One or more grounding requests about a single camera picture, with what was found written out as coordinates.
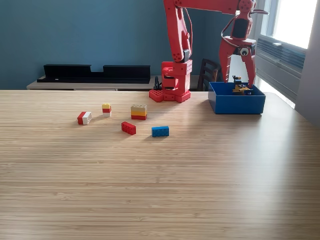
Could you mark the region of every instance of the chair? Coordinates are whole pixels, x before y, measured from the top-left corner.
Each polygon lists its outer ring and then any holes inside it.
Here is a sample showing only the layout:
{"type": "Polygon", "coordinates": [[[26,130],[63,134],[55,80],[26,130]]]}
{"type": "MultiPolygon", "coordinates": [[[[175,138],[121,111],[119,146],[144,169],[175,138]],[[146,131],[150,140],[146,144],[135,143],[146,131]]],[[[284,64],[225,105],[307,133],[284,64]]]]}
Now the chair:
{"type": "Polygon", "coordinates": [[[207,92],[209,90],[209,82],[217,81],[222,81],[222,72],[220,64],[204,58],[201,64],[197,91],[207,92]]]}

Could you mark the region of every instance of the red lego brick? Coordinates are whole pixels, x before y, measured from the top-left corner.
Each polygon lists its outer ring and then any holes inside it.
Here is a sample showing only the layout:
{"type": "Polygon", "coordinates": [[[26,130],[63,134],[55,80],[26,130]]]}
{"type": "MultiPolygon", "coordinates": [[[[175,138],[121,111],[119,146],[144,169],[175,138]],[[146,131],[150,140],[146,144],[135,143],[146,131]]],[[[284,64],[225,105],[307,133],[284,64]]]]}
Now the red lego brick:
{"type": "Polygon", "coordinates": [[[136,132],[136,126],[135,125],[132,125],[126,121],[124,121],[123,123],[121,123],[121,129],[122,131],[126,132],[127,134],[130,134],[130,135],[135,135],[137,132],[136,132]]]}
{"type": "Polygon", "coordinates": [[[107,109],[107,108],[102,108],[102,112],[103,112],[104,114],[109,114],[109,113],[111,113],[111,106],[110,106],[109,109],[107,109]]]}
{"type": "Polygon", "coordinates": [[[133,120],[147,120],[147,115],[145,115],[145,116],[131,115],[131,119],[133,119],[133,120]]]}
{"type": "Polygon", "coordinates": [[[84,121],[83,121],[83,117],[84,117],[84,115],[86,114],[86,112],[85,111],[83,111],[82,113],[80,113],[80,115],[78,116],[78,124],[79,125],[83,125],[84,124],[84,121]]]}
{"type": "Polygon", "coordinates": [[[165,92],[163,90],[150,90],[149,91],[149,98],[153,99],[157,103],[160,103],[164,100],[165,92]]]}
{"type": "Polygon", "coordinates": [[[178,103],[182,103],[182,102],[184,102],[185,100],[188,100],[189,98],[191,98],[191,92],[190,92],[190,91],[187,91],[186,93],[184,93],[184,94],[181,95],[181,96],[175,96],[175,100],[176,100],[178,103]]]}

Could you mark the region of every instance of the yellow lego brick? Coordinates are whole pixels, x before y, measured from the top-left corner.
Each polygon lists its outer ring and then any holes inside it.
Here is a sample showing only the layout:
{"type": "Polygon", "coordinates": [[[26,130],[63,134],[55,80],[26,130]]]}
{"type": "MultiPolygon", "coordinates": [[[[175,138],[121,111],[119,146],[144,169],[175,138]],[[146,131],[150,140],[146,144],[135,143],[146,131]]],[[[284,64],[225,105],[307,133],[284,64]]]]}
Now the yellow lego brick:
{"type": "Polygon", "coordinates": [[[102,109],[110,109],[110,103],[102,104],[102,109]]]}
{"type": "Polygon", "coordinates": [[[145,104],[134,104],[131,106],[131,111],[132,112],[143,112],[146,113],[147,112],[147,105],[145,104]]]}
{"type": "Polygon", "coordinates": [[[131,115],[145,117],[147,115],[147,111],[131,111],[131,115]]]}

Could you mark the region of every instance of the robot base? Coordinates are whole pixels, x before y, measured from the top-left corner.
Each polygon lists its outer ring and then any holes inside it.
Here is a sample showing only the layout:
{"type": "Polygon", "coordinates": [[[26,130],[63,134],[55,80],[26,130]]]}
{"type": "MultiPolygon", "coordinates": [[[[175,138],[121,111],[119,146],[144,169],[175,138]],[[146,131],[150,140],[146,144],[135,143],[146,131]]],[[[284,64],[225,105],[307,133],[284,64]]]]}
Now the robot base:
{"type": "Polygon", "coordinates": [[[162,101],[176,101],[178,103],[182,103],[191,97],[191,92],[186,91],[181,96],[176,96],[173,94],[166,94],[163,90],[152,89],[149,91],[149,97],[157,103],[160,103],[162,101]]]}

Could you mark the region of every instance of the lego brick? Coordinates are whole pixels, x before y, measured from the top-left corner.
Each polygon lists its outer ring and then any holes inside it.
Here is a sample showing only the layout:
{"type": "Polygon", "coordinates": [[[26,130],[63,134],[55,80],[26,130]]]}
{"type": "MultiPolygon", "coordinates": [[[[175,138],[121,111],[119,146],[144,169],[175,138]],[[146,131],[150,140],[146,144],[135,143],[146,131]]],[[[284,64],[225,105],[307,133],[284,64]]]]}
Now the lego brick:
{"type": "Polygon", "coordinates": [[[87,111],[82,117],[83,125],[88,125],[90,123],[91,119],[92,119],[91,112],[87,111]]]}
{"type": "Polygon", "coordinates": [[[188,100],[189,98],[191,98],[191,92],[190,92],[190,91],[185,92],[185,93],[182,94],[181,96],[175,96],[175,100],[176,100],[178,103],[182,103],[182,102],[184,102],[185,100],[188,100]]]}
{"type": "Polygon", "coordinates": [[[153,99],[155,102],[160,103],[162,102],[165,98],[165,92],[163,90],[150,90],[149,91],[149,98],[153,99]]]}
{"type": "Polygon", "coordinates": [[[102,104],[102,109],[110,109],[110,103],[104,103],[102,104]]]}
{"type": "Polygon", "coordinates": [[[131,115],[144,117],[147,115],[147,111],[131,111],[131,115]]]}
{"type": "Polygon", "coordinates": [[[103,112],[104,114],[111,113],[111,107],[110,107],[110,108],[102,108],[102,112],[103,112]]]}
{"type": "Polygon", "coordinates": [[[168,126],[156,126],[151,128],[152,137],[168,137],[169,127],[168,126]]]}
{"type": "Polygon", "coordinates": [[[145,116],[131,115],[131,119],[133,119],[133,120],[147,120],[147,115],[145,115],[145,116]]]}
{"type": "Polygon", "coordinates": [[[104,118],[110,118],[111,117],[111,112],[106,112],[103,114],[104,118]]]}
{"type": "Polygon", "coordinates": [[[82,113],[80,113],[80,115],[78,116],[78,124],[79,125],[83,125],[84,124],[84,121],[83,121],[83,117],[84,117],[84,115],[86,114],[86,112],[85,111],[83,111],[82,113]]]}
{"type": "Polygon", "coordinates": [[[145,104],[134,104],[131,106],[131,111],[134,111],[134,112],[144,112],[146,113],[147,112],[147,105],[145,104]]]}
{"type": "Polygon", "coordinates": [[[135,135],[137,133],[136,126],[132,125],[126,121],[121,123],[121,129],[122,129],[122,131],[124,131],[125,133],[130,134],[130,135],[135,135]]]}

